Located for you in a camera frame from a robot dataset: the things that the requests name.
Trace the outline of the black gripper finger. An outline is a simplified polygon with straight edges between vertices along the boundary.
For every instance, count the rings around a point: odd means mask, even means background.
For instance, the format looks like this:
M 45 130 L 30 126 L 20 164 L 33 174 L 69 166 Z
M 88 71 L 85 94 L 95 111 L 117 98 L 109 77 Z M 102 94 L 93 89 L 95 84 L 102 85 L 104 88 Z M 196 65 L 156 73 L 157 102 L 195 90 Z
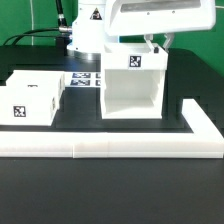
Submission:
M 163 44 L 163 48 L 165 50 L 168 50 L 169 47 L 171 46 L 173 40 L 174 40 L 174 34 L 173 33 L 167 33 L 167 34 L 164 35 L 164 37 L 165 37 L 165 42 Z
M 153 35 L 151 35 L 151 34 L 146 34 L 146 35 L 144 35 L 144 40 L 145 40 L 145 42 L 147 43 L 147 45 L 148 45 L 150 51 L 153 51 L 153 50 L 154 50 L 154 45 L 153 45 L 153 43 L 151 42 L 151 41 L 153 40 Z

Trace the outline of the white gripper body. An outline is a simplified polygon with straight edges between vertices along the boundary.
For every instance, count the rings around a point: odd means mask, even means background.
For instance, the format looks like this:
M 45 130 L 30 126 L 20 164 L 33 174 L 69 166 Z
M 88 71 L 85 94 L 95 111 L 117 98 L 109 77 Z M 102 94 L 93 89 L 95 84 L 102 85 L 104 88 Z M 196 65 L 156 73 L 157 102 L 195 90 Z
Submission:
M 107 0 L 105 31 L 110 36 L 209 30 L 215 0 Z

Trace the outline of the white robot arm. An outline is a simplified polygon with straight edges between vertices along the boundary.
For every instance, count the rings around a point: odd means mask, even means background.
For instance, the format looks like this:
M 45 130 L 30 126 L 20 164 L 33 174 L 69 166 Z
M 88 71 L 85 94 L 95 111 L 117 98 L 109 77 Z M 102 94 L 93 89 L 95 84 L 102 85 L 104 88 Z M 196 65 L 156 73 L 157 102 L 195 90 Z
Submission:
M 169 36 L 209 30 L 215 22 L 215 0 L 78 0 L 67 49 L 94 60 L 104 43 L 121 36 Z

